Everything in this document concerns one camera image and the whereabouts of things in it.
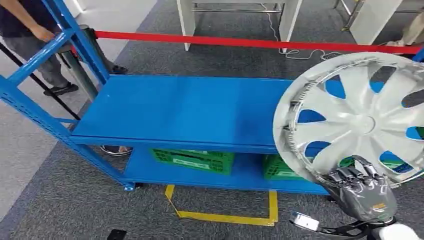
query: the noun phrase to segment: red barrier rope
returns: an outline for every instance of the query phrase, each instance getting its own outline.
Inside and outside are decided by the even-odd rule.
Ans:
[[[152,34],[152,33],[130,33],[130,32],[111,32],[95,31],[98,38],[105,39],[124,39],[151,42],[167,43],[191,43],[201,45],[220,45],[236,47],[253,47],[268,49],[322,49],[328,51],[346,51],[346,52],[381,52],[381,53],[402,53],[416,54],[421,47],[419,46],[384,46],[384,45],[357,45],[350,43],[322,43],[322,42],[298,42],[298,41],[272,41],[255,40],[230,37],[211,37],[211,36],[182,36],[172,34]]]

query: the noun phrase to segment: yellow tape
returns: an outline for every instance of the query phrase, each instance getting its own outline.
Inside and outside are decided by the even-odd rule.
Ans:
[[[172,194],[174,193],[174,188],[175,185],[167,185],[166,186],[166,190],[165,190],[165,196],[171,200],[172,199]]]
[[[248,216],[231,216],[221,214],[210,214],[192,211],[179,211],[182,218],[197,219],[203,221],[212,221],[230,224],[250,224],[259,226],[274,226],[274,221],[269,218],[248,217]]]
[[[269,191],[269,219],[278,222],[277,192]]]
[[[193,211],[178,211],[171,198],[174,193],[175,185],[166,186],[165,196],[174,208],[176,214],[180,218],[190,218],[202,221],[220,222],[220,223],[232,223],[232,224],[249,224],[259,226],[274,226],[275,222],[278,222],[278,202],[277,192],[269,191],[269,218],[262,217],[248,217],[248,216],[231,216],[222,214],[211,214]]]

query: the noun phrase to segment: blue shelf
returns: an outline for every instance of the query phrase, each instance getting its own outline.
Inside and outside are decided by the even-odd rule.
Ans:
[[[274,111],[291,82],[113,75],[71,139],[93,145],[276,153]]]
[[[156,161],[148,148],[134,149],[126,169],[125,180],[136,183],[174,184],[240,190],[326,195],[319,185],[306,180],[266,180],[262,172],[262,155],[238,153],[231,175],[196,170]]]

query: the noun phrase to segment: silver hubcap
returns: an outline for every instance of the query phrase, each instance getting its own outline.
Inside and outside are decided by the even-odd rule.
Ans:
[[[384,66],[393,72],[376,91],[370,79]],[[424,127],[424,104],[403,104],[406,96],[424,89],[423,77],[421,64],[377,52],[338,56],[312,67],[290,85],[275,111],[278,152],[310,181],[323,181],[322,175],[354,154],[393,182],[405,181],[424,167],[424,141],[407,134],[408,128]],[[300,121],[305,110],[324,119]],[[328,146],[311,158],[307,148],[316,142]],[[400,172],[386,166],[380,157],[387,151],[411,167]]]

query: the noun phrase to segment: blue metal cart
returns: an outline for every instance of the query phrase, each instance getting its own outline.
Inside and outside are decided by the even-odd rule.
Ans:
[[[10,77],[0,75],[0,98],[131,191],[135,183],[175,184],[287,193],[327,194],[303,180],[266,180],[258,154],[277,154],[275,107],[286,79],[110,75],[62,0],[43,0],[62,33]],[[70,41],[104,85],[77,121],[51,116],[18,89],[43,61]],[[110,109],[125,108],[120,113]],[[75,123],[74,130],[63,123]],[[123,172],[88,145],[133,147]],[[162,164],[149,148],[240,153],[231,175]]]

